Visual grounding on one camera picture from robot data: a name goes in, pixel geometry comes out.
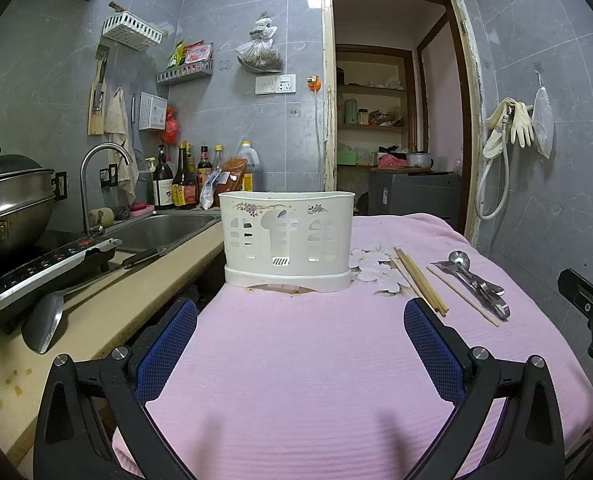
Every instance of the faucet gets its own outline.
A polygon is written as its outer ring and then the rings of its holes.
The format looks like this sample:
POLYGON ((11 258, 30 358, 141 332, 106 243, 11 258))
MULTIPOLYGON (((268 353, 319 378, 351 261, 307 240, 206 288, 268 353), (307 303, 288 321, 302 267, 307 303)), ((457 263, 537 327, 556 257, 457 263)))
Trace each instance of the faucet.
POLYGON ((85 173, 88 169, 88 163, 90 159, 94 156, 97 152, 102 152, 102 150, 114 150, 115 152, 119 152, 123 157, 123 160, 126 161, 126 165, 129 166, 132 164, 132 157, 126 149, 116 144, 115 142, 102 142, 97 146, 94 146, 84 157, 83 162, 81 163, 81 205, 83 206, 83 230, 85 234, 90 234, 90 223, 88 222, 88 185, 85 179, 85 173))

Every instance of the gray plastic basket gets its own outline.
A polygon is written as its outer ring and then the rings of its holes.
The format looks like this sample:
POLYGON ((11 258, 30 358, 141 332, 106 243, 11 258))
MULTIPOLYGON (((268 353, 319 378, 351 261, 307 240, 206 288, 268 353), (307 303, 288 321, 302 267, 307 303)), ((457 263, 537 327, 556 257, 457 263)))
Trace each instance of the gray plastic basket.
POLYGON ((214 61, 207 59, 186 65, 175 66, 156 75, 156 82, 161 85, 172 86, 193 79, 201 79, 212 75, 214 61))

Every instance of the large plastic jug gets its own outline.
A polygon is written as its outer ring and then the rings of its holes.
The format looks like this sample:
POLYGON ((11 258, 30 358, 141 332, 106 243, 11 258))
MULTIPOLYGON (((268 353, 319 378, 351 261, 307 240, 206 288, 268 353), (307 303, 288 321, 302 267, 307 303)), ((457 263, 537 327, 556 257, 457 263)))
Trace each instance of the large plastic jug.
POLYGON ((259 155, 250 145, 249 140, 244 140, 241 143, 236 156, 246 158, 248 161, 241 189, 244 191, 263 191, 263 169, 260 165, 259 155))

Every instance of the pink wall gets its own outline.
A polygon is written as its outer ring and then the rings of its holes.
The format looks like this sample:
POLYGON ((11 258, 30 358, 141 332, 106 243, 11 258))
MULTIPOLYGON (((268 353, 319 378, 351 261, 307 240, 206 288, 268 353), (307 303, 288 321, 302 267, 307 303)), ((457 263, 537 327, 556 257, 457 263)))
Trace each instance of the pink wall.
POLYGON ((428 151, 434 169, 452 171, 463 160, 463 116, 457 56, 445 25, 421 53, 428 97, 428 151))

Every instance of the pot lid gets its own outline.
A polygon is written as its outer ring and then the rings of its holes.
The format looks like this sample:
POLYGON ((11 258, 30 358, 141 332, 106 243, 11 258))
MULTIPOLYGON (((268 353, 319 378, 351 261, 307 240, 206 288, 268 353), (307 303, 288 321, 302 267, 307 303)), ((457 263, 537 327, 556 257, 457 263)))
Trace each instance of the pot lid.
POLYGON ((0 175, 16 173, 19 171, 39 170, 41 166, 35 160, 25 155, 1 155, 0 149, 0 175))

